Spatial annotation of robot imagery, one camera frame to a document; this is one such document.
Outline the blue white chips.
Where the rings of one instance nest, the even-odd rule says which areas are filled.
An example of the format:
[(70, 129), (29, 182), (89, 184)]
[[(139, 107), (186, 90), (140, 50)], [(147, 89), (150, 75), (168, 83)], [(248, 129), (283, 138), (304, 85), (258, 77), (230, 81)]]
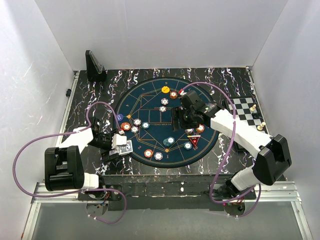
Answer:
[(192, 134), (194, 133), (194, 129), (193, 129), (193, 128), (186, 129), (186, 130), (185, 130), (185, 133), (186, 133), (187, 135), (192, 135)]
[(133, 121), (133, 123), (136, 125), (136, 126), (139, 126), (140, 124), (141, 124), (141, 120), (140, 119), (135, 119), (134, 121)]
[(161, 104), (162, 105), (167, 105), (169, 103), (169, 101), (168, 101), (168, 99), (166, 99), (166, 98), (163, 98), (162, 100), (161, 100)]

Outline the red yellow chips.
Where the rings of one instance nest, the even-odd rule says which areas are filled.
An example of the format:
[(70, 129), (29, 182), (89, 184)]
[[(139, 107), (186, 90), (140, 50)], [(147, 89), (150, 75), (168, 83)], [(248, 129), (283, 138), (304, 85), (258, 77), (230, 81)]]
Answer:
[(124, 131), (129, 131), (131, 129), (131, 124), (128, 123), (128, 122), (123, 122), (121, 124), (121, 128), (124, 130)]
[(177, 92), (172, 91), (172, 92), (170, 92), (169, 97), (170, 97), (171, 99), (176, 99), (176, 98), (178, 97), (178, 94), (177, 94)]
[(200, 124), (197, 128), (196, 128), (196, 131), (198, 133), (203, 133), (205, 131), (205, 127), (204, 125)]

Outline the yellow round dealer button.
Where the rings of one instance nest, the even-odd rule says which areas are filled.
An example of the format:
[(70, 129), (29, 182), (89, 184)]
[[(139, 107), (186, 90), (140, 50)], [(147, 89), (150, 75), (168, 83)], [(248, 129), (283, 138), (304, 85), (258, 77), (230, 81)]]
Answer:
[(170, 92), (170, 88), (169, 88), (168, 86), (163, 86), (163, 87), (161, 88), (161, 91), (162, 91), (163, 93), (167, 94), (167, 93)]

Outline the red black triangle marker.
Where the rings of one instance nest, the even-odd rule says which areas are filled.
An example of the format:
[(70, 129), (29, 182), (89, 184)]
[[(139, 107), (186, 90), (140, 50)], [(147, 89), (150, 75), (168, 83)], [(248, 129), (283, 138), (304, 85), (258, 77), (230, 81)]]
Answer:
[(192, 143), (192, 145), (197, 148), (198, 147), (198, 142), (199, 142), (199, 139), (200, 139), (200, 135), (188, 135), (187, 136), (189, 141)]

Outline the red yellow chip stack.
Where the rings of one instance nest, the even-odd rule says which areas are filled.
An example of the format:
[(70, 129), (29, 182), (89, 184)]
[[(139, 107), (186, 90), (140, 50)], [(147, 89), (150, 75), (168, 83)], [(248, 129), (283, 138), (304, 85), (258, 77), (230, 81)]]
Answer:
[(151, 158), (152, 155), (153, 155), (153, 151), (151, 149), (147, 149), (147, 150), (144, 151), (144, 156), (146, 158)]

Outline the purple small blind button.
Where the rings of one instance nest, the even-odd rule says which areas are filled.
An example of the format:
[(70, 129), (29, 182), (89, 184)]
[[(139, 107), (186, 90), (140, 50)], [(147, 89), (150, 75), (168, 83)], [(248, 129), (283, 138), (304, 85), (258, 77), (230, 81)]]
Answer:
[(116, 115), (116, 119), (117, 121), (122, 121), (124, 119), (124, 116), (121, 113), (119, 113)]

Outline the blue white chip stack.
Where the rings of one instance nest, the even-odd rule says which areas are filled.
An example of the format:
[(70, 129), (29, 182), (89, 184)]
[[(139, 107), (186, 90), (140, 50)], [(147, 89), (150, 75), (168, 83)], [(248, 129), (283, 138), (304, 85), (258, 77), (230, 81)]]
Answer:
[(156, 152), (154, 154), (154, 158), (155, 158), (155, 160), (160, 161), (163, 159), (163, 154), (161, 152)]

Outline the green poker chip stack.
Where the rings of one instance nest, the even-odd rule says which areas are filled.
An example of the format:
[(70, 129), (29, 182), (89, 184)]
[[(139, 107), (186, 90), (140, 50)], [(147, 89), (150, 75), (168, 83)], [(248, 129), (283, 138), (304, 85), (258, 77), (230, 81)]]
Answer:
[(166, 146), (166, 147), (170, 147), (172, 146), (173, 144), (175, 143), (175, 138), (170, 136), (170, 137), (167, 137), (163, 140), (163, 144)]

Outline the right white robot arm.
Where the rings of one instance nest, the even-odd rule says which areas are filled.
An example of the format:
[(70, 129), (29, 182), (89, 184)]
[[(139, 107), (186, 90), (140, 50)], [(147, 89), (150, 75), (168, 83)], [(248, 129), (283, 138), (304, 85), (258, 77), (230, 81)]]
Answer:
[(217, 194), (237, 199), (257, 184), (273, 185), (291, 166), (288, 141), (284, 136), (271, 136), (254, 129), (234, 118), (221, 104), (204, 102), (194, 90), (181, 92), (178, 98), (181, 106), (171, 111), (175, 131), (205, 125), (233, 139), (255, 158), (254, 165), (235, 173), (216, 190)]

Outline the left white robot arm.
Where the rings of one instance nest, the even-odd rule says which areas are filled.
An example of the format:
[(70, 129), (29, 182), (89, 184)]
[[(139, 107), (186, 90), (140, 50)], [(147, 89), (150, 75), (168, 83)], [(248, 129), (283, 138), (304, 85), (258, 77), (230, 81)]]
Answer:
[(48, 191), (89, 190), (95, 200), (106, 196), (104, 181), (98, 174), (84, 171), (81, 153), (87, 146), (109, 152), (115, 146), (113, 137), (119, 132), (100, 131), (100, 121), (93, 117), (91, 127), (75, 128), (58, 147), (47, 148), (44, 152), (44, 180)]

